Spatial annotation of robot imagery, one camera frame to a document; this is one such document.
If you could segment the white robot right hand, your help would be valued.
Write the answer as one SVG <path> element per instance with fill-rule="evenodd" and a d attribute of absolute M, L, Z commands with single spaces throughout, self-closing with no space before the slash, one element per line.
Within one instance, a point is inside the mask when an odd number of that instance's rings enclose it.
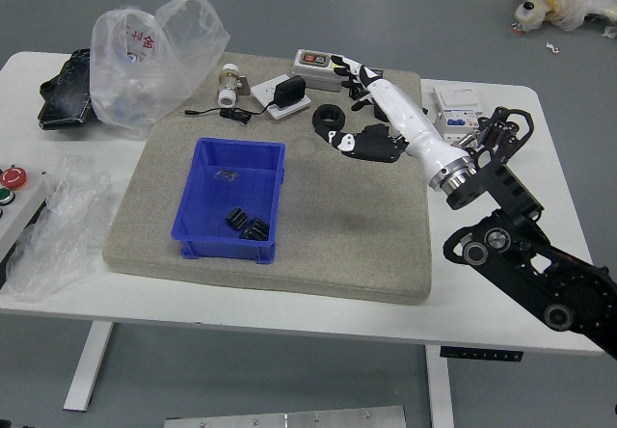
<path fill-rule="evenodd" d="M 315 131 L 331 146 L 346 156 L 387 163 L 405 152 L 419 160 L 429 187 L 447 194 L 476 174 L 469 154 L 447 143 L 407 93 L 359 62 L 337 55 L 332 61 L 334 72 L 345 78 L 341 85 L 361 91 L 352 109 L 375 106 L 385 115 L 389 131 L 347 134 L 317 126 Z"/>

